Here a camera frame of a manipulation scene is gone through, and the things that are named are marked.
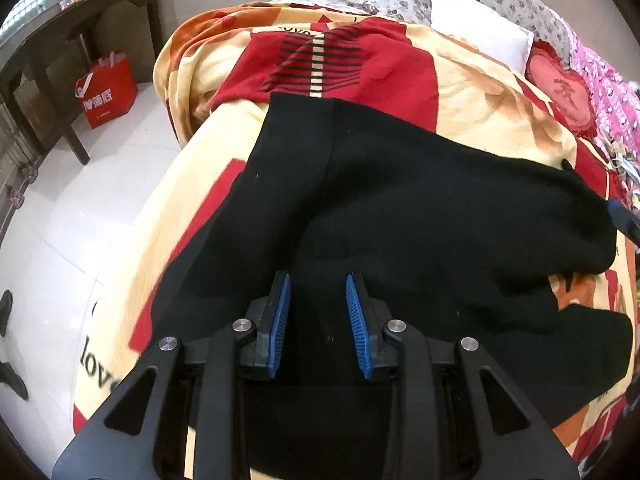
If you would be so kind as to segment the black pants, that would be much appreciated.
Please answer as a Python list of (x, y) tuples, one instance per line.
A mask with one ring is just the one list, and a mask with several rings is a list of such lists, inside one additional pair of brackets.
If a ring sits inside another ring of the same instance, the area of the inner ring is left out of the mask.
[(153, 334), (216, 333), (288, 272), (281, 366), (245, 393), (248, 460), (282, 479), (376, 479), (390, 389), (358, 367), (349, 274), (425, 336), (476, 338), (558, 426), (626, 375), (632, 326), (609, 310), (560, 308), (550, 278), (603, 273), (615, 254), (604, 199), (569, 164), (278, 93), (228, 196), (165, 270)]

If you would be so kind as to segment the pink patterned quilt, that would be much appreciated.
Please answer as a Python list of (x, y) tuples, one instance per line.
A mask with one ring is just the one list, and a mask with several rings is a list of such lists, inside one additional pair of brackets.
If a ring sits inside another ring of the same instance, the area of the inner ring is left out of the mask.
[(577, 37), (572, 40), (570, 67), (582, 76), (596, 115), (594, 143), (614, 169), (639, 183), (638, 84), (623, 76)]

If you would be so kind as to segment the red heart cushion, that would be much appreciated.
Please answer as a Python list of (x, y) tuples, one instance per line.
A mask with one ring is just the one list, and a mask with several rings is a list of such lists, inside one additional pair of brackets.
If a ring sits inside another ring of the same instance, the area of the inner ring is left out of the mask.
[(548, 96), (572, 133), (585, 139), (596, 136), (596, 113), (586, 82), (576, 70), (563, 67), (559, 55), (547, 41), (534, 41), (525, 76)]

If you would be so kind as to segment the white pillow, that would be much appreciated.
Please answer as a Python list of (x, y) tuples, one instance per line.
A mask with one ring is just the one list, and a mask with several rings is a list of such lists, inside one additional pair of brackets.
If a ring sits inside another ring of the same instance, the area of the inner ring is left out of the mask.
[(534, 34), (475, 0), (431, 0), (432, 29), (464, 40), (523, 75)]

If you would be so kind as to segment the orange red rose blanket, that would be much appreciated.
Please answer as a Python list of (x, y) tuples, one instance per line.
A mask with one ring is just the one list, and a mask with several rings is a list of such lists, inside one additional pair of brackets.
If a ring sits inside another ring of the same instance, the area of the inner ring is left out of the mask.
[[(250, 378), (242, 367), (255, 337), (250, 306), (197, 340), (155, 337), (152, 323), (165, 270), (228, 196), (275, 94), (352, 102), (467, 148), (569, 164), (606, 206), (611, 198), (623, 204), (610, 166), (544, 92), (424, 25), (284, 4), (206, 12), (170, 37), (154, 86), (181, 150), (146, 206), (113, 296), (91, 319), (75, 437), (53, 467), (57, 479), (282, 479), (248, 460), (246, 390), (276, 377)], [(390, 312), (384, 332), (397, 370), (390, 379), (363, 377), (390, 389), (377, 479), (638, 477), (636, 245), (615, 231), (608, 270), (553, 275), (550, 287), (560, 308), (629, 318), (626, 375), (551, 426), (476, 338), (427, 337)]]

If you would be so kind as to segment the red shopping bag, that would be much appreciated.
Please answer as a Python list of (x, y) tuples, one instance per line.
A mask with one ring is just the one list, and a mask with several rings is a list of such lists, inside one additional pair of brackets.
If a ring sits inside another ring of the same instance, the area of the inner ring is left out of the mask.
[(74, 88), (75, 98), (93, 129), (127, 114), (137, 94), (129, 58), (122, 50), (99, 58)]

